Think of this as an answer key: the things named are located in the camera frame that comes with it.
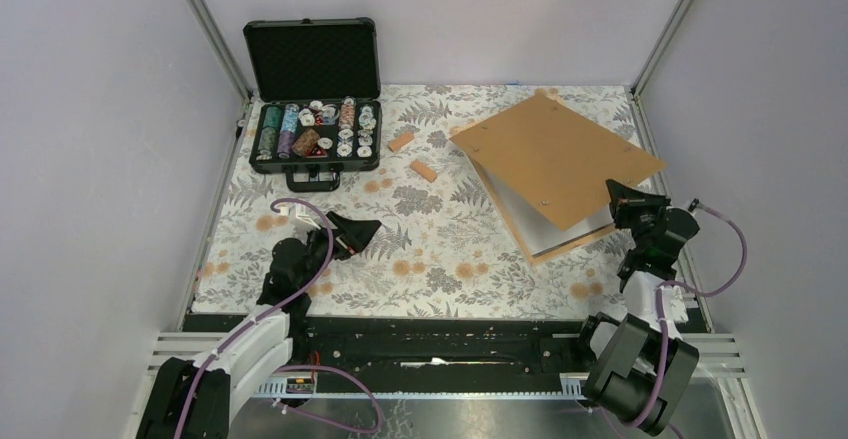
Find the photo print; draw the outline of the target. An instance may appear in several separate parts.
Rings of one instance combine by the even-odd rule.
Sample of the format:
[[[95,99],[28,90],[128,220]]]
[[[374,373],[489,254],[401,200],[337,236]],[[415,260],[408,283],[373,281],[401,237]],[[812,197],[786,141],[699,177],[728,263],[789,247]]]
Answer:
[[[451,141],[561,230],[609,204],[608,179],[635,187],[666,167],[544,95],[468,127]]]

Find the white photo sheet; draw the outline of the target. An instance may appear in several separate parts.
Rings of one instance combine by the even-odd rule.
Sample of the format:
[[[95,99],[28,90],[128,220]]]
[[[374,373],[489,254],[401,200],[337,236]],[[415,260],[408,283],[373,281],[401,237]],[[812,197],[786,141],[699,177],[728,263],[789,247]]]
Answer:
[[[548,253],[559,253],[593,242],[608,234],[613,227],[609,210],[604,206],[569,229],[560,229],[492,174],[483,170],[480,176],[486,180],[492,200],[529,259],[541,259]]]

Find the light wooden picture frame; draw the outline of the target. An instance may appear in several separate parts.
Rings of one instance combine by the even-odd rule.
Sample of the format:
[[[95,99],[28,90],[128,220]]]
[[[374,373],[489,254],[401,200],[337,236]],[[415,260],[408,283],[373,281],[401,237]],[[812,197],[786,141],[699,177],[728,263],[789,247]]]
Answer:
[[[614,231],[607,180],[636,187],[666,166],[543,93],[451,140],[471,162],[533,265]]]

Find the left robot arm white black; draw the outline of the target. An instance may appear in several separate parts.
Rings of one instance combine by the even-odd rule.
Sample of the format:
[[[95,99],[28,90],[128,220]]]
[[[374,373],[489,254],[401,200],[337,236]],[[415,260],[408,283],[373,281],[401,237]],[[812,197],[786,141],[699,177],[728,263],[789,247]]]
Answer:
[[[169,358],[158,369],[134,435],[137,438],[226,438],[232,422],[260,386],[278,370],[312,374],[306,315],[309,289],[334,260],[361,253],[382,224],[322,213],[305,237],[286,238],[271,251],[259,298],[222,339],[190,359]]]

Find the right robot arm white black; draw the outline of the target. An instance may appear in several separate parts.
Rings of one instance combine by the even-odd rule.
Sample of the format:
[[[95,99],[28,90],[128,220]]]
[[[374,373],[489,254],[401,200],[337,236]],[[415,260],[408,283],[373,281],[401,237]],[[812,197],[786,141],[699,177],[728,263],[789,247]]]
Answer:
[[[620,319],[589,317],[573,345],[575,361],[589,370],[585,397],[625,426],[657,436],[671,417],[699,362],[670,316],[676,289],[674,267],[683,246],[700,227],[669,198],[609,179],[614,226],[634,246],[618,268],[626,312]]]

